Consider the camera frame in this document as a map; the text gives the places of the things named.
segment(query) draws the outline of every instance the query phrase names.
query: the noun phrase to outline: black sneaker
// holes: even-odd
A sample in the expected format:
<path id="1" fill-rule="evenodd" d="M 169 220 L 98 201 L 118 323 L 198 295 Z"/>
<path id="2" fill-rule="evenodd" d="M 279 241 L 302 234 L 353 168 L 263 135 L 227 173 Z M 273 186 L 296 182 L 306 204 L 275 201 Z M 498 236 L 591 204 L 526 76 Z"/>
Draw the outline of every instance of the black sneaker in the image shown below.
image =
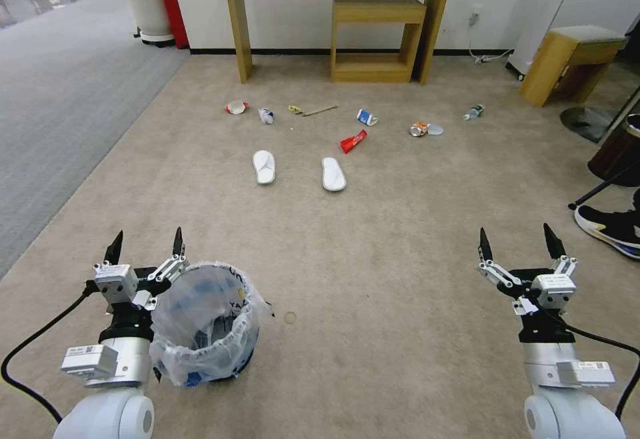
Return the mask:
<path id="1" fill-rule="evenodd" d="M 640 211 L 601 213 L 589 206 L 580 206 L 573 217 L 590 236 L 615 247 L 625 256 L 640 259 Z"/>

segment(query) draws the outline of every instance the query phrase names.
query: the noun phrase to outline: white planter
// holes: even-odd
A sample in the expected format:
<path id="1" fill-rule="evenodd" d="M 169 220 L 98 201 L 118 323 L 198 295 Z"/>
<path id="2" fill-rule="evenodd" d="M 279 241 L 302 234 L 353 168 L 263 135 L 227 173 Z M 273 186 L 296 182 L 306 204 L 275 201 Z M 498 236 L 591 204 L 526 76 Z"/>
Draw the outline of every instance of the white planter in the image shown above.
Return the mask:
<path id="1" fill-rule="evenodd" d="M 173 39 L 163 0 L 127 0 L 144 41 L 158 43 Z"/>

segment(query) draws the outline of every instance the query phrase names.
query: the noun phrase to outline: trash bin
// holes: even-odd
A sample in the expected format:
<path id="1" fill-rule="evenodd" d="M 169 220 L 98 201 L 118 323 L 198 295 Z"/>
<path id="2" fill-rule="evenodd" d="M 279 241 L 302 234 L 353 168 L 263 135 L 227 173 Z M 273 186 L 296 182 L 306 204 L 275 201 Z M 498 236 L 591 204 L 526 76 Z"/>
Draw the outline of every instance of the trash bin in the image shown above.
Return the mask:
<path id="1" fill-rule="evenodd" d="M 251 359 L 269 306 L 247 275 L 223 262 L 189 266 L 152 312 L 149 354 L 176 386 L 237 376 Z"/>
<path id="2" fill-rule="evenodd" d="M 607 180 L 638 161 L 640 161 L 640 114 L 632 114 L 611 133 L 587 166 L 600 179 Z M 632 167 L 613 183 L 619 186 L 640 186 L 640 167 Z"/>
<path id="3" fill-rule="evenodd" d="M 178 49 L 184 49 L 189 47 L 189 38 L 187 38 L 187 30 L 185 29 L 185 22 L 182 19 L 182 13 L 180 12 L 180 5 L 178 0 L 164 0 L 165 8 L 167 10 L 167 16 L 169 16 L 169 24 L 171 26 L 171 32 L 175 38 L 175 46 Z"/>

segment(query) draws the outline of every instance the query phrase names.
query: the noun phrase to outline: brown bin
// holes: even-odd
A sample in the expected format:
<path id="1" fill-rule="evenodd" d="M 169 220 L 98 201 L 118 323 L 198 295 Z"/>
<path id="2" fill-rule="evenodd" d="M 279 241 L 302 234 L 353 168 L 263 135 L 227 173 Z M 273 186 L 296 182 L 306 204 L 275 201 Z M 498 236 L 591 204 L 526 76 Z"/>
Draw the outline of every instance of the brown bin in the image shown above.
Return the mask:
<path id="1" fill-rule="evenodd" d="M 632 114 L 607 138 L 587 163 L 600 179 L 610 179 L 624 168 L 640 161 L 640 114 Z M 640 166 L 629 169 L 613 181 L 619 186 L 640 186 Z"/>

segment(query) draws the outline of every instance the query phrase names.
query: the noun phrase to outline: beige carpet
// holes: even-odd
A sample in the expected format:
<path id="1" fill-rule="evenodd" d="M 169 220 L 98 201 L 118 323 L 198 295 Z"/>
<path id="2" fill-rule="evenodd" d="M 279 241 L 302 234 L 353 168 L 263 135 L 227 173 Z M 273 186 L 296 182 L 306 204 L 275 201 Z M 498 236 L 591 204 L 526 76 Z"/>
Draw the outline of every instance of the beige carpet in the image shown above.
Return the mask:
<path id="1" fill-rule="evenodd" d="M 549 264 L 549 222 L 580 260 L 567 320 L 640 342 L 640 264 L 581 232 L 566 208 L 596 184 L 585 167 L 596 148 L 560 124 L 562 104 L 530 107 L 502 64 L 467 58 L 436 58 L 424 87 L 331 84 L 326 57 L 256 62 L 240 85 L 234 57 L 188 60 L 0 283 L 2 355 L 79 295 L 120 228 L 122 260 L 150 265 L 179 225 L 192 262 L 246 270 L 277 316 L 238 380 L 150 384 L 156 439 L 526 437 L 520 323 L 474 271 L 480 226 L 502 265 L 533 267 Z M 607 81 L 635 84 L 622 70 Z M 225 114 L 239 98 L 251 108 Z M 477 102 L 485 116 L 465 123 Z M 340 107 L 304 119 L 290 103 Z M 257 107 L 271 107 L 275 124 L 263 126 Z M 360 107 L 380 122 L 344 155 L 338 142 L 361 129 Z M 416 120 L 445 134 L 414 139 Z M 276 157 L 271 186 L 255 184 L 257 149 Z M 321 187 L 324 156 L 343 167 L 342 193 Z M 625 210 L 629 199 L 611 188 L 593 204 Z M 61 357 L 96 341 L 103 311 L 92 296 L 11 365 L 63 414 L 85 391 L 58 370 Z M 634 357 L 582 339 L 578 351 L 613 365 L 618 385 L 596 394 L 614 408 Z M 624 419 L 640 436 L 638 393 Z M 4 438 L 53 429 L 44 409 L 0 387 Z"/>

